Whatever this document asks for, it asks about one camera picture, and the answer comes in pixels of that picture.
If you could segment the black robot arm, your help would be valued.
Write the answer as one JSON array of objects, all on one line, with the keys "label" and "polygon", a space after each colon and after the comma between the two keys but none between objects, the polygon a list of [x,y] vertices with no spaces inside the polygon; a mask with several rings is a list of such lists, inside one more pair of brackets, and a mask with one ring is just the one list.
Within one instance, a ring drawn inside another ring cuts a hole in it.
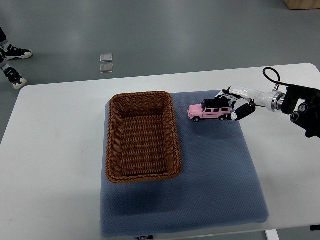
[{"label": "black robot arm", "polygon": [[315,88],[290,84],[286,93],[274,89],[261,92],[239,86],[223,89],[216,96],[231,107],[226,119],[239,121],[263,107],[273,113],[289,115],[290,121],[305,130],[307,138],[320,136],[320,91]]}]

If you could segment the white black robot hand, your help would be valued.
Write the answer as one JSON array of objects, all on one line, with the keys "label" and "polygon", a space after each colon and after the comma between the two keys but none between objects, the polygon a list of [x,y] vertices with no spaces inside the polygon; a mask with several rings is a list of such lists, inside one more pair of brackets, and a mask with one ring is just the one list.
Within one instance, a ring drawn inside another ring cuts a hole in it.
[{"label": "white black robot hand", "polygon": [[235,111],[227,114],[225,119],[229,121],[239,121],[248,117],[256,111],[256,105],[265,107],[271,112],[280,111],[282,102],[285,99],[285,94],[277,90],[261,92],[245,87],[231,86],[228,90],[221,90],[214,98],[226,99],[232,110],[235,108],[238,98],[229,94],[240,96],[246,100],[254,100],[255,102],[255,104],[253,102],[248,102]]}]

